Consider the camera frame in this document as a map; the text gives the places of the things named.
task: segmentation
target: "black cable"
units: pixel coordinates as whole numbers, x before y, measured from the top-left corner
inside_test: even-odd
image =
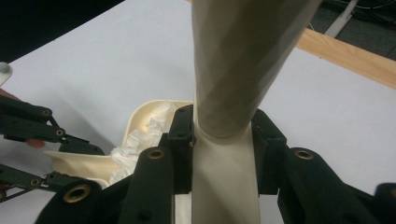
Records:
[[[378,14],[376,14],[375,12],[373,12],[372,10],[364,10],[364,12],[367,15],[371,16],[372,18],[374,18],[376,21],[379,21],[379,22],[383,23],[384,25],[396,26],[396,20],[388,21],[388,20],[384,19],[383,17],[379,16]]]
[[[344,4],[349,4],[349,2],[350,2],[350,1],[344,1],[344,0],[333,0],[333,1],[334,2],[344,3]],[[374,6],[374,7],[364,7],[364,6],[361,6],[359,4],[357,4],[356,7],[360,8],[360,9],[364,9],[364,10],[370,10],[370,9],[378,9],[378,8],[382,8],[382,7],[387,7],[387,6],[393,5],[395,3],[396,3],[396,0],[392,0],[392,1],[389,1],[389,2],[387,2],[385,4],[377,5],[377,6]]]

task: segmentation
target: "crumpled white plastic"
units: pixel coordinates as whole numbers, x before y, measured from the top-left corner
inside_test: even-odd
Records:
[[[125,147],[116,147],[111,151],[111,158],[121,168],[112,172],[110,185],[134,173],[140,152],[158,146],[162,134],[169,132],[176,110],[176,106],[170,102],[160,104],[149,116],[146,133],[133,130],[128,134]],[[191,223],[191,193],[175,196],[175,211],[176,224]]]
[[[147,132],[133,130],[128,134],[125,147],[114,148],[110,156],[121,168],[113,171],[110,176],[110,185],[134,173],[137,159],[144,149],[156,147],[163,133],[169,132],[172,119],[177,110],[171,102],[163,102],[150,114],[146,124]]]

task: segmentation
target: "white table surface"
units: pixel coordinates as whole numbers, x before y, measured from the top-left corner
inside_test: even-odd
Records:
[[[109,152],[128,118],[156,99],[192,100],[191,5],[184,0],[125,1],[11,65],[6,91],[53,110],[69,134]],[[358,189],[396,182],[396,90],[295,49],[260,109],[290,147],[315,150]],[[0,140],[0,162],[43,175],[42,154]],[[0,204],[0,223],[34,223],[52,193],[35,190]],[[262,223],[282,223],[276,197],[261,197]]]

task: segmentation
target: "wooden edge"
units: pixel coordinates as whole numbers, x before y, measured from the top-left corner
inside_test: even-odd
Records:
[[[396,62],[306,29],[297,48],[396,89]]]

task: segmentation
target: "cylindrical tube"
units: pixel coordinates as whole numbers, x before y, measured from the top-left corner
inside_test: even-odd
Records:
[[[212,137],[248,126],[319,0],[192,1],[197,118]]]

